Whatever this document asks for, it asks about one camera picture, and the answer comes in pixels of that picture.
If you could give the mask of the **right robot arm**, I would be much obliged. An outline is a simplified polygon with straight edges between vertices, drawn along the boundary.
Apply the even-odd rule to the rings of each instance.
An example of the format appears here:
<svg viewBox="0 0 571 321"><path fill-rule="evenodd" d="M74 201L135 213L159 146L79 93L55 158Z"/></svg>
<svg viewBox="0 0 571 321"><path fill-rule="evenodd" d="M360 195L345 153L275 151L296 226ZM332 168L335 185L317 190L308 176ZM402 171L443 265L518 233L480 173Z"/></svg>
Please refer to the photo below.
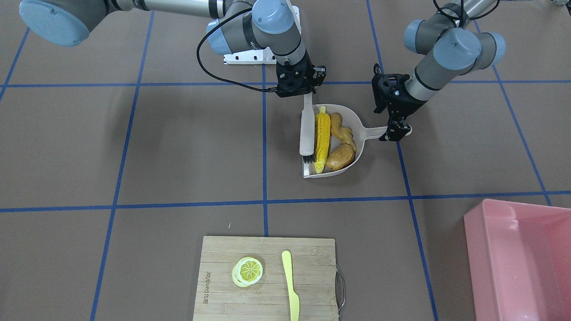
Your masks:
<svg viewBox="0 0 571 321"><path fill-rule="evenodd" d="M269 49L277 85L264 92L281 98L314 93L326 77L326 67L310 59L289 0L21 0L18 7L29 29L63 47L85 41L108 16L135 10L206 21L196 57L201 69L218 81L238 85L204 67L204 44L218 55Z"/></svg>

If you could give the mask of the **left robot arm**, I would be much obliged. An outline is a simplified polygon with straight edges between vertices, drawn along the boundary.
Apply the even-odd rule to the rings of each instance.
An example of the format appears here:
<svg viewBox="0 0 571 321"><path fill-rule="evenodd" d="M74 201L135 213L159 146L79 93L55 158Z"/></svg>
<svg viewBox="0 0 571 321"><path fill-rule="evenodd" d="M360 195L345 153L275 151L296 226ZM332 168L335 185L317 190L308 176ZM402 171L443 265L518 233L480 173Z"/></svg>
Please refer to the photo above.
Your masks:
<svg viewBox="0 0 571 321"><path fill-rule="evenodd" d="M505 55L506 42L498 33L474 33L466 29L471 21L487 16L498 7L497 0L451 0L436 5L428 20L407 26L405 47L423 55L408 74L384 74L373 67L372 91L375 113L388 112L381 141L398 142L412 132L407 123L412 115L455 77L495 65Z"/></svg>

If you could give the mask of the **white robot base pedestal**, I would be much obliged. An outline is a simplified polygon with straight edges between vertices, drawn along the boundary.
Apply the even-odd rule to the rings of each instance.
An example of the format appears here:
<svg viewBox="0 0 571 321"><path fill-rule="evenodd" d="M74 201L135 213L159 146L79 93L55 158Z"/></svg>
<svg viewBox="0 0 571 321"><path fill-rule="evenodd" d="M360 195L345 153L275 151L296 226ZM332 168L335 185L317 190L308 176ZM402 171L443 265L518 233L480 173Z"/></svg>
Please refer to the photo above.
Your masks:
<svg viewBox="0 0 571 321"><path fill-rule="evenodd" d="M219 27L210 47L229 64L293 65L306 54L298 8L289 0L237 0L209 26Z"/></svg>

